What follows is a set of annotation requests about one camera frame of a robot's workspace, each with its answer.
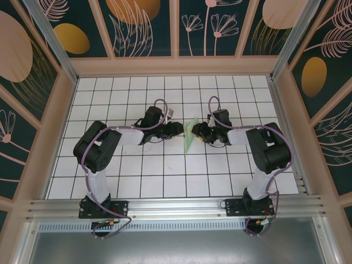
pink flower illustration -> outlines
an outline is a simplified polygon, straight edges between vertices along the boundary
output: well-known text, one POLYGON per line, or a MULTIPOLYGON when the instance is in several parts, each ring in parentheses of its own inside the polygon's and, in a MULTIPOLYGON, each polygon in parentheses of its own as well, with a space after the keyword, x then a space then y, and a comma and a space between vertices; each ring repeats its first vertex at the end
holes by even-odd
POLYGON ((207 56, 207 26, 208 26, 209 9, 213 7, 233 6, 234 4, 239 4, 241 2, 242 0, 205 0, 205 4, 208 6, 208 8, 205 16, 204 56, 207 56))
POLYGON ((214 56, 216 56, 216 43, 219 37, 228 37, 238 34, 236 15, 223 15, 219 20, 219 14, 211 16, 211 26, 213 28, 215 45, 214 56))
POLYGON ((201 24, 199 15, 190 15, 189 18, 187 15, 183 15, 182 23, 187 31, 189 51, 191 53, 191 56, 193 56, 191 42, 189 39, 189 32, 203 29, 203 24, 201 24))

green object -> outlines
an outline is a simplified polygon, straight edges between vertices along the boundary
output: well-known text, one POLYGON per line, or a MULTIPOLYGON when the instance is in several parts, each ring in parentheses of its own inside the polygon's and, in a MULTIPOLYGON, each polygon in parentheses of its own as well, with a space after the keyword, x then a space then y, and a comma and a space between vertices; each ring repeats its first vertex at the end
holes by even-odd
POLYGON ((193 139, 195 138, 195 135, 192 134, 192 128, 194 127, 194 125, 198 124, 198 119, 195 118, 193 119, 192 122, 190 123, 186 123, 186 127, 185 127, 185 140, 184 140, 184 146, 185 146, 185 154, 187 154, 189 147, 192 144, 193 139))

white grid mat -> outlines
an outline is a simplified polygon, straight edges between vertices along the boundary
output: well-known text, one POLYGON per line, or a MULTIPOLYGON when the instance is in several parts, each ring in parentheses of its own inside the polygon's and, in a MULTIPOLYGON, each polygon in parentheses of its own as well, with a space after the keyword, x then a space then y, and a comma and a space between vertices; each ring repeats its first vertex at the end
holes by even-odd
MULTIPOLYGON (((134 124, 158 98, 174 110, 173 121, 202 121, 213 95, 229 111, 233 126, 278 124, 265 76, 81 78, 46 197, 85 196, 84 173, 73 147, 93 121, 108 126, 134 124)), ((112 198, 243 194, 255 170, 249 148, 214 148, 194 139, 184 155, 183 139, 181 135, 157 144, 118 147, 107 168, 112 198)), ((277 189, 280 194, 298 194, 292 170, 277 177, 271 192, 277 189)))

wire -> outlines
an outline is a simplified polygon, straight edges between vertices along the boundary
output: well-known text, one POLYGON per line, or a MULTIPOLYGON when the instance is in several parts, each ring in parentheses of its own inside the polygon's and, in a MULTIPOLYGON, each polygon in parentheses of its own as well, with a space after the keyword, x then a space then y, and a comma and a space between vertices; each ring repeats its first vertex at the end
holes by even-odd
MULTIPOLYGON (((290 167, 292 166, 292 164, 293 164, 293 162, 294 162, 294 150, 293 150, 293 147, 292 147, 292 145, 290 144, 290 142, 286 139, 286 137, 285 137, 283 134, 281 134, 280 132, 278 132, 277 130, 275 130, 275 129, 269 127, 269 126, 266 126, 266 125, 245 125, 245 126, 236 126, 236 127, 234 127, 234 126, 225 125, 224 123, 220 122, 220 121, 214 116, 213 112, 211 111, 211 101, 212 101, 214 98, 215 98, 215 99, 217 100, 217 102, 218 102, 218 108, 217 108, 217 110, 220 110, 220 109, 221 109, 220 100, 219 100, 219 98, 216 97, 216 96, 210 97, 210 99, 209 99, 209 101, 208 101, 208 109, 209 109, 209 113, 210 113, 211 117, 212 117, 212 118, 214 119, 214 121, 217 122, 219 125, 221 125, 221 126, 223 126, 223 127, 225 127, 225 128, 228 128, 228 129, 264 128, 264 129, 270 130, 271 132, 277 134, 277 135, 285 142, 285 144, 287 145, 287 147, 288 147, 288 149, 289 149, 289 151, 290 151, 290 155, 291 155, 291 160, 290 160, 289 164, 288 164, 285 168, 277 170, 277 171, 274 173, 274 175, 271 177, 271 179, 269 180, 269 182, 268 182, 268 184, 267 184, 267 186, 266 186, 266 188, 265 188, 265 191, 266 191, 266 193, 267 193, 268 195, 277 195, 277 198, 276 198, 276 207, 275 207, 275 214, 274 214, 274 217, 273 217, 274 220, 275 220, 275 219, 276 219, 276 215, 277 215, 278 205, 279 205, 279 191, 276 191, 276 192, 270 194, 270 193, 269 193, 269 188, 270 188, 272 182, 275 180, 275 177, 276 177, 278 174, 280 174, 281 172, 286 171, 288 168, 290 168, 290 167)), ((246 231, 246 233, 247 233, 248 235, 253 235, 253 234, 255 234, 255 233, 248 229, 248 222, 249 222, 250 219, 251 219, 251 218, 249 217, 249 218, 247 218, 247 220, 246 220, 246 223, 245 223, 245 231, 246 231)), ((270 224, 270 225, 268 226, 268 228, 265 229, 261 234, 264 235, 266 232, 268 232, 269 229, 270 229, 270 227, 271 227, 271 224, 270 224)))
MULTIPOLYGON (((165 101, 164 99, 157 99, 157 100, 155 100, 155 102, 154 102, 154 106, 156 105, 156 103, 157 103, 158 101, 162 101, 162 102, 164 103, 165 109, 166 109, 166 113, 167 113, 167 111, 168 111, 168 106, 167 106, 166 101, 165 101)), ((97 206, 99 206, 99 207, 100 207, 101 209, 103 209, 105 212, 107 212, 107 213, 109 213, 109 214, 111 214, 111 215, 113 215, 113 216, 117 216, 117 217, 119 217, 119 218, 128 219, 127 223, 123 224, 119 229, 117 229, 116 231, 114 231, 114 232, 112 232, 112 233, 107 234, 106 236, 102 236, 102 237, 97 236, 97 235, 95 234, 96 228, 93 229, 93 235, 94 235, 94 237, 95 237, 96 239, 106 239, 106 238, 111 238, 111 237, 113 237, 114 235, 118 234, 122 229, 124 229, 129 223, 131 223, 132 218, 130 218, 129 216, 125 216, 125 215, 123 215, 123 214, 114 213, 113 211, 111 211, 111 210, 105 208, 104 206, 102 206, 101 203, 99 203, 98 200, 96 199, 96 197, 95 197, 95 195, 93 194, 92 189, 90 188, 90 185, 89 185, 89 176, 88 176, 88 175, 89 175, 89 171, 88 171, 88 169, 84 166, 84 161, 85 161, 85 159, 86 159, 86 157, 87 157, 88 152, 90 151, 90 148, 92 148, 92 146, 93 146, 93 144, 95 143, 95 141, 96 141, 102 134, 104 134, 104 133, 105 133, 106 131, 108 131, 108 130, 118 130, 119 128, 123 128, 123 129, 136 129, 136 130, 151 130, 151 129, 154 129, 154 128, 158 127, 158 126, 161 125, 162 123, 164 123, 165 118, 166 118, 166 115, 164 115, 164 117, 159 121, 159 123, 157 123, 156 125, 153 125, 153 126, 151 126, 151 127, 149 127, 149 128, 135 128, 135 127, 133 127, 133 126, 109 126, 109 127, 107 127, 107 128, 104 128, 104 129, 102 129, 102 130, 92 139, 92 141, 88 144, 88 147, 87 147, 86 150, 84 151, 83 156, 82 156, 82 160, 81 160, 81 166, 82 166, 82 169, 83 169, 84 172, 85 172, 85 178, 86 178, 87 189, 88 189, 88 192, 89 192, 89 194, 91 195, 93 201, 97 204, 97 206)))

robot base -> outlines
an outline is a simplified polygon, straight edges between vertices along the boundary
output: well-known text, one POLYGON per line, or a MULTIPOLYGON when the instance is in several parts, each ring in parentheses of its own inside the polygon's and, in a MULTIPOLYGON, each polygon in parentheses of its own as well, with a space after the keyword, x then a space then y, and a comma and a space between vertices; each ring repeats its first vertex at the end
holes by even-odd
MULTIPOLYGON (((128 202, 127 201, 111 201, 111 196, 101 203, 106 209, 116 212, 120 215, 127 216, 128 202)), ((95 202, 90 200, 88 196, 85 197, 85 201, 80 202, 80 209, 78 218, 80 219, 109 219, 118 218, 110 213, 102 210, 95 202)))
POLYGON ((274 215, 273 201, 266 196, 260 200, 253 200, 247 192, 247 188, 244 190, 243 197, 239 199, 226 199, 225 209, 227 216, 265 216, 265 210, 269 214, 274 215))

